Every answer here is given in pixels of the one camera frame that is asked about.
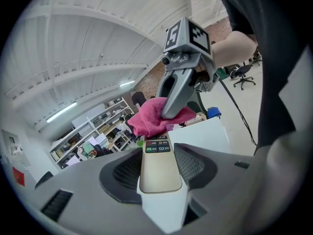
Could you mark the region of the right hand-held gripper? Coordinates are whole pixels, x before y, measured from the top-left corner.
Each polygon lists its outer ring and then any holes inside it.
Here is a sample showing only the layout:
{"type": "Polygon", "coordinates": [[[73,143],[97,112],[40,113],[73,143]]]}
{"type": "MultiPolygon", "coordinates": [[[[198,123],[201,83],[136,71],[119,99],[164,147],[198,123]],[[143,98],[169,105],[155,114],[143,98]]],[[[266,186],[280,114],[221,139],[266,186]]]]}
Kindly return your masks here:
{"type": "Polygon", "coordinates": [[[166,72],[156,97],[166,98],[161,110],[163,119],[175,118],[186,106],[194,88],[209,92],[218,81],[209,35],[186,16],[168,28],[161,61],[166,72]],[[194,86],[190,86],[194,72],[197,79],[194,86]]]}

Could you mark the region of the person's black shirt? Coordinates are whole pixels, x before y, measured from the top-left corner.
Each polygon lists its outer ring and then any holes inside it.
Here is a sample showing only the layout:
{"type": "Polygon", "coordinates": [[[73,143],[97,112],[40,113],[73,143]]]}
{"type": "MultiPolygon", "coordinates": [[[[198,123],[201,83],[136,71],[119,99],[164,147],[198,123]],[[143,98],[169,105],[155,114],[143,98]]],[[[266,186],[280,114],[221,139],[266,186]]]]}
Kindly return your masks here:
{"type": "Polygon", "coordinates": [[[279,97],[296,61],[297,41],[279,0],[222,0],[232,31],[253,36],[262,56],[263,89],[257,147],[272,145],[295,126],[279,97]]]}

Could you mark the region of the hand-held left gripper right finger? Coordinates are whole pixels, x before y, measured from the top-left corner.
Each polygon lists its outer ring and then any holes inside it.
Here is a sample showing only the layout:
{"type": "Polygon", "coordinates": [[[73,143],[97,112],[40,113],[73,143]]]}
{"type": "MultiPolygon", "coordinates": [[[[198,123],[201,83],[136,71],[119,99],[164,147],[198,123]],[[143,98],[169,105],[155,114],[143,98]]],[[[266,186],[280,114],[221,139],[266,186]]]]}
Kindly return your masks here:
{"type": "Polygon", "coordinates": [[[268,152],[265,146],[255,156],[243,156],[175,143],[175,158],[188,187],[187,203],[198,216],[180,231],[256,232],[249,218],[268,152]]]}

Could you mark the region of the black mesh office chair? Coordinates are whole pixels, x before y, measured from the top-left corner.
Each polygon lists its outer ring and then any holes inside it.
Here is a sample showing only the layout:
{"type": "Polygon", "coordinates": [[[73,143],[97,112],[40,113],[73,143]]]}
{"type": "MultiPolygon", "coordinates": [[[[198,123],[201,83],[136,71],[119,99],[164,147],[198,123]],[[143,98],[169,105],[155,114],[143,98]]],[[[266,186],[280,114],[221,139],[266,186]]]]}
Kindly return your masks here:
{"type": "Polygon", "coordinates": [[[203,105],[201,100],[200,92],[195,91],[189,101],[187,102],[187,106],[193,110],[195,113],[203,113],[207,118],[207,110],[203,105]]]}

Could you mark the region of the pink cleaning cloth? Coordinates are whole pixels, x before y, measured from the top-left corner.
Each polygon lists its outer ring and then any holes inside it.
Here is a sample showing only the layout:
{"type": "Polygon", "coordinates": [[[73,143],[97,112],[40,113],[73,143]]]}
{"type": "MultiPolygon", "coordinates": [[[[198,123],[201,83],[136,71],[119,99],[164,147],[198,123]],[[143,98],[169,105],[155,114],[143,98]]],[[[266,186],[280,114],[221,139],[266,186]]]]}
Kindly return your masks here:
{"type": "Polygon", "coordinates": [[[167,131],[167,127],[182,124],[196,117],[196,113],[184,106],[173,119],[163,119],[161,111],[166,102],[165,97],[156,97],[146,101],[138,113],[128,120],[137,136],[152,137],[167,131]]]}

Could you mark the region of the red sign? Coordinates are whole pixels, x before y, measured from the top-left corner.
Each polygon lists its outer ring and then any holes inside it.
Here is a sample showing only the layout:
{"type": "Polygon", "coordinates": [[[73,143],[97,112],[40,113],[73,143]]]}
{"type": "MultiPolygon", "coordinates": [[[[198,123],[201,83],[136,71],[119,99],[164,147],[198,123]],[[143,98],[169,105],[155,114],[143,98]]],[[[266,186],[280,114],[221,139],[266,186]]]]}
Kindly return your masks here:
{"type": "Polygon", "coordinates": [[[13,176],[15,178],[15,181],[25,187],[25,176],[24,173],[16,169],[15,167],[12,167],[13,176]]]}

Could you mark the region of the white shelving unit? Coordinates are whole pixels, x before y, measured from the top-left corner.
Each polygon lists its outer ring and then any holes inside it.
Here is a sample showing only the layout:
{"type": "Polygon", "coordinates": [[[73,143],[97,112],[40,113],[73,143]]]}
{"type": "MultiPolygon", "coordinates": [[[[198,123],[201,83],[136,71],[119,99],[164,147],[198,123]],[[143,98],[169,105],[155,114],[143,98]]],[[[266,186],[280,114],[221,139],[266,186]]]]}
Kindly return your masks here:
{"type": "Polygon", "coordinates": [[[131,116],[134,112],[124,98],[119,98],[109,107],[99,106],[93,110],[94,115],[86,113],[82,122],[61,139],[55,141],[48,154],[57,168],[63,169],[64,164],[73,156],[80,161],[95,158],[86,142],[99,145],[110,152],[126,150],[133,142],[127,131],[118,130],[121,117],[131,116]]]}

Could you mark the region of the person's right forearm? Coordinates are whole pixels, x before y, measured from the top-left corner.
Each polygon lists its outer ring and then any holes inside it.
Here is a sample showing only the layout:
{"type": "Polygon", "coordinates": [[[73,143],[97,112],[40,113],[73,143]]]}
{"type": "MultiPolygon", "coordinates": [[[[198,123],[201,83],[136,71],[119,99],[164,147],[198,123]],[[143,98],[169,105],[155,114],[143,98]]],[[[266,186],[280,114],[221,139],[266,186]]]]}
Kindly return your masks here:
{"type": "Polygon", "coordinates": [[[251,58],[257,48],[256,37],[239,31],[232,31],[222,41],[211,46],[213,61],[216,68],[243,63],[251,58]]]}

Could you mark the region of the beige remote control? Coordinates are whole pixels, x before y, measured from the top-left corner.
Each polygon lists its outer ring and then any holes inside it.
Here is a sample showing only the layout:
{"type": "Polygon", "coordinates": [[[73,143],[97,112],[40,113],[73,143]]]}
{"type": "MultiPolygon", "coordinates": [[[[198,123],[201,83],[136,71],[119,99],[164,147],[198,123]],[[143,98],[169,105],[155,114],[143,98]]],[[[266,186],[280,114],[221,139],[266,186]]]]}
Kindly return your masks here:
{"type": "Polygon", "coordinates": [[[145,194],[178,191],[182,181],[170,137],[163,132],[145,137],[142,148],[139,188],[145,194]]]}

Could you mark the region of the black swivel chair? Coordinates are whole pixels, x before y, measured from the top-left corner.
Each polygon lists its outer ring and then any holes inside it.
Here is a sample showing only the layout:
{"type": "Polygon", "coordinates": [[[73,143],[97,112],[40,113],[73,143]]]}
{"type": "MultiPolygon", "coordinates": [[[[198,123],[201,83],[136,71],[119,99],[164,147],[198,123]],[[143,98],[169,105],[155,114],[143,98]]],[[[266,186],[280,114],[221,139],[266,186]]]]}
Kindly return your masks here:
{"type": "Polygon", "coordinates": [[[235,88],[236,85],[240,84],[240,88],[243,91],[243,84],[244,83],[252,83],[254,86],[256,85],[256,83],[254,82],[254,78],[251,77],[247,77],[246,73],[248,71],[250,71],[252,68],[252,65],[244,65],[244,66],[240,66],[240,67],[236,67],[231,73],[230,73],[230,77],[231,78],[239,78],[239,81],[235,82],[233,84],[233,87],[235,88]]]}

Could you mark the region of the open cardboard box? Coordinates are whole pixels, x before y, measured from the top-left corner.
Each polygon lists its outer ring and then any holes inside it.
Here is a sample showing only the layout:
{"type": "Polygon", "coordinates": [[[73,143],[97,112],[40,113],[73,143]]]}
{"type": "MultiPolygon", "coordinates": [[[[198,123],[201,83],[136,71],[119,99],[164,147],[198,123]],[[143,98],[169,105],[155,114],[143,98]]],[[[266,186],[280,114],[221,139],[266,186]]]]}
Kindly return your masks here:
{"type": "Polygon", "coordinates": [[[184,124],[185,124],[185,126],[190,126],[190,125],[193,125],[193,124],[205,121],[205,120],[207,120],[206,115],[203,114],[202,112],[199,112],[199,113],[196,113],[195,118],[186,121],[184,124]]]}

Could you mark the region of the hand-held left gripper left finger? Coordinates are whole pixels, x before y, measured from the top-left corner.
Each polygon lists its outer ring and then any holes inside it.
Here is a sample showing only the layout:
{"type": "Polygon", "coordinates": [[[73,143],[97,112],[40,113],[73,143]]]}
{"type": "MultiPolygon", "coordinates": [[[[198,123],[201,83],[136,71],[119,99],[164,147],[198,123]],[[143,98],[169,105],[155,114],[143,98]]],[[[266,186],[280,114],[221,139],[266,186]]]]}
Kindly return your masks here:
{"type": "Polygon", "coordinates": [[[142,150],[79,162],[40,184],[34,206],[50,232],[158,232],[137,193],[142,150]]]}

